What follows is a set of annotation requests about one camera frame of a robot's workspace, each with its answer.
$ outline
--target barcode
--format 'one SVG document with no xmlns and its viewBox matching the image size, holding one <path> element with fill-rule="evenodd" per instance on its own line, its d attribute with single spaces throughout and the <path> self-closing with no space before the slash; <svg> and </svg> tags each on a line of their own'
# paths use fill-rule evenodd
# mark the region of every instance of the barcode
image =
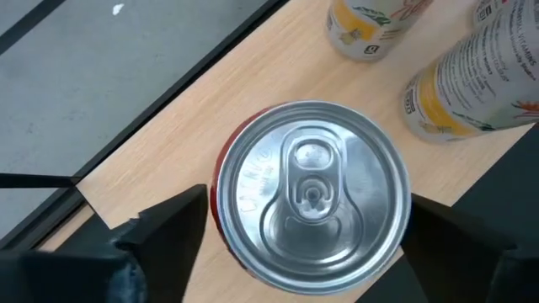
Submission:
<svg viewBox="0 0 539 303">
<path fill-rule="evenodd" d="M 492 7 L 488 5 L 484 10 L 479 13 L 479 20 L 485 20 L 492 13 Z"/>
<path fill-rule="evenodd" d="M 412 114 L 415 111 L 413 98 L 414 90 L 409 89 L 404 96 L 404 109 L 406 110 L 406 114 Z"/>
</svg>

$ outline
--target yellow label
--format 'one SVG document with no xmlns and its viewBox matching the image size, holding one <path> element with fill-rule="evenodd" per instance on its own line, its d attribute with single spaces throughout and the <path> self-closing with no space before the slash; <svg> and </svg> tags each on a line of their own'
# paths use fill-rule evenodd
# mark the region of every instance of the yellow label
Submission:
<svg viewBox="0 0 539 303">
<path fill-rule="evenodd" d="M 436 93 L 436 64 L 427 68 L 419 82 L 419 101 L 432 123 L 439 129 L 451 130 L 456 136 L 468 136 L 476 131 L 453 119 L 444 109 Z"/>
<path fill-rule="evenodd" d="M 365 20 L 359 19 L 344 0 L 334 1 L 334 16 L 340 26 L 349 33 L 359 32 L 359 39 L 371 40 L 378 27 Z"/>
</svg>

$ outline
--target black edge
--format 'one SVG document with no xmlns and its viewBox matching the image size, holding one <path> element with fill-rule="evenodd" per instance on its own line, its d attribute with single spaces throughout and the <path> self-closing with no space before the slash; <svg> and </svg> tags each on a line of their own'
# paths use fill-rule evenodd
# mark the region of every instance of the black edge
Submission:
<svg viewBox="0 0 539 303">
<path fill-rule="evenodd" d="M 77 185 L 80 178 L 68 176 L 0 173 L 0 189 L 58 189 Z"/>
<path fill-rule="evenodd" d="M 77 178 L 84 178 L 87 176 L 102 161 L 104 161 L 104 159 L 110 156 L 110 154 L 112 154 L 118 147 L 124 144 L 124 142 L 141 129 L 146 122 L 151 120 L 159 111 L 161 111 L 161 109 L 178 97 L 190 84 L 196 81 L 196 79 L 204 74 L 204 72 L 208 71 L 222 57 L 224 57 L 224 55 L 242 42 L 243 39 L 250 35 L 287 2 L 288 0 L 269 0 L 264 3 L 221 43 L 210 51 L 210 53 L 204 56 L 202 60 L 181 77 L 171 88 L 161 95 L 161 97 L 145 109 L 142 114 L 139 114 L 126 128 L 123 129 L 123 131 L 121 131 L 121 133 L 76 172 L 75 176 L 77 176 Z M 56 228 L 61 226 L 66 219 L 82 208 L 85 203 L 84 197 L 78 190 L 70 189 L 67 191 L 65 189 L 58 189 L 3 239 L 0 239 L 0 249 L 24 250 L 37 248 L 56 230 Z"/>
<path fill-rule="evenodd" d="M 0 36 L 0 56 L 66 0 L 43 0 Z"/>
</svg>

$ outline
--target pull tab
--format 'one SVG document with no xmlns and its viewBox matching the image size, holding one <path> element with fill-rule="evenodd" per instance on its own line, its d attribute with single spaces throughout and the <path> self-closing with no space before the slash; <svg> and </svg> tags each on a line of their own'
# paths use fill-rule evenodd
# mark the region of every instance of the pull tab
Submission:
<svg viewBox="0 0 539 303">
<path fill-rule="evenodd" d="M 337 209 L 342 183 L 338 150 L 326 136 L 302 136 L 283 157 L 287 198 L 300 220 L 325 221 Z"/>
</svg>

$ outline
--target can lid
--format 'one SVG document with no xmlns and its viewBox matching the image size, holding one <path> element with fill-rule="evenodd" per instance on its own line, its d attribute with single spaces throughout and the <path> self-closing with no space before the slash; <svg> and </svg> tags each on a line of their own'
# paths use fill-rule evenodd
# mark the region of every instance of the can lid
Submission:
<svg viewBox="0 0 539 303">
<path fill-rule="evenodd" d="M 217 182 L 223 233 L 262 280 L 307 295 L 348 289 L 383 268 L 408 223 L 403 161 L 365 116 L 283 104 L 232 143 Z"/>
</svg>

